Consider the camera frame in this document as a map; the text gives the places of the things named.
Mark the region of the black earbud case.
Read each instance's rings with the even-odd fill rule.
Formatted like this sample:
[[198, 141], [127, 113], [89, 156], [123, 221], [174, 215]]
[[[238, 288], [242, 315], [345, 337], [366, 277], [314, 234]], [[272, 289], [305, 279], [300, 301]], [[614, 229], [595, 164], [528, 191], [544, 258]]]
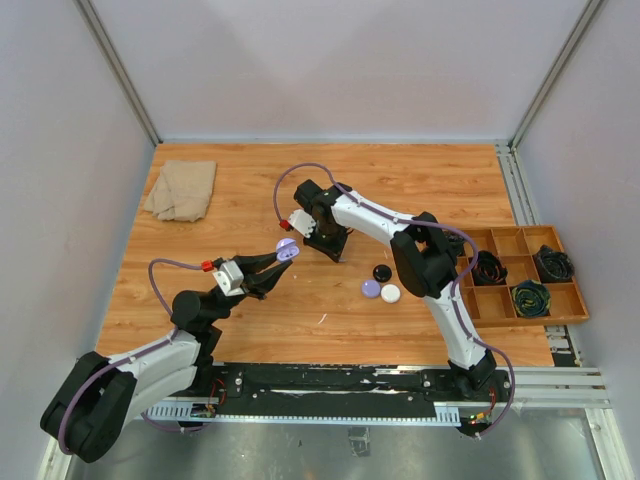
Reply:
[[385, 264], [378, 264], [372, 271], [373, 278], [380, 283], [388, 282], [393, 275], [392, 269]]

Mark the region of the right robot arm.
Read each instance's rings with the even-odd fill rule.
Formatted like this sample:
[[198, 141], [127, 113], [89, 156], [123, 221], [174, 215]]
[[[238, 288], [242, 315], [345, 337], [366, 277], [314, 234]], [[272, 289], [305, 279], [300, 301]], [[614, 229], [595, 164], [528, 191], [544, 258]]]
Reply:
[[400, 214], [368, 204], [341, 184], [322, 189], [312, 180], [297, 187], [294, 200], [301, 209], [291, 214], [289, 223], [304, 236], [305, 245], [334, 262], [341, 259], [350, 229], [390, 247], [400, 282], [424, 301], [440, 329], [455, 392], [474, 400], [487, 391], [496, 361], [464, 305], [457, 254], [433, 215]]

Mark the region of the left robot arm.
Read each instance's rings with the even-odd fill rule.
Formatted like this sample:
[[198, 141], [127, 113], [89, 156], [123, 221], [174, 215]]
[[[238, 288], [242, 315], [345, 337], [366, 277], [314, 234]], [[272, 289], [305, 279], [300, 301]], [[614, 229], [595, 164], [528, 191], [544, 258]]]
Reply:
[[222, 335], [215, 322], [229, 318], [247, 298], [265, 299], [292, 264], [276, 253], [202, 263], [199, 270], [213, 275], [215, 287], [183, 290], [164, 302], [173, 328], [159, 339], [111, 357], [95, 351], [79, 357], [42, 414], [41, 429], [62, 453], [92, 463], [158, 402], [176, 393], [207, 393]]

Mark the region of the purple earbud case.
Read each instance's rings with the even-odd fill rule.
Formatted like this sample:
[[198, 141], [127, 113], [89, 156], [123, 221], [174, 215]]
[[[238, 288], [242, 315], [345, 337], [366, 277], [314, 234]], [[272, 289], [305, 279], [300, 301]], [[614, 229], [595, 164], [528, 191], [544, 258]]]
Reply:
[[297, 242], [293, 238], [283, 238], [276, 245], [276, 258], [278, 262], [292, 260], [300, 253]]
[[381, 294], [381, 284], [375, 279], [365, 280], [361, 284], [361, 293], [364, 297], [369, 299], [374, 299], [380, 296]]

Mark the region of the white earbud case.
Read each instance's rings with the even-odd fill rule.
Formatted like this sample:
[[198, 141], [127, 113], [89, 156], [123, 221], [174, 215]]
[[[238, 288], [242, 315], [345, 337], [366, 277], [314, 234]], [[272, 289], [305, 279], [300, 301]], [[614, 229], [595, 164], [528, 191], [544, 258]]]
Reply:
[[386, 284], [381, 288], [380, 296], [385, 303], [394, 304], [401, 298], [401, 290], [397, 285]]

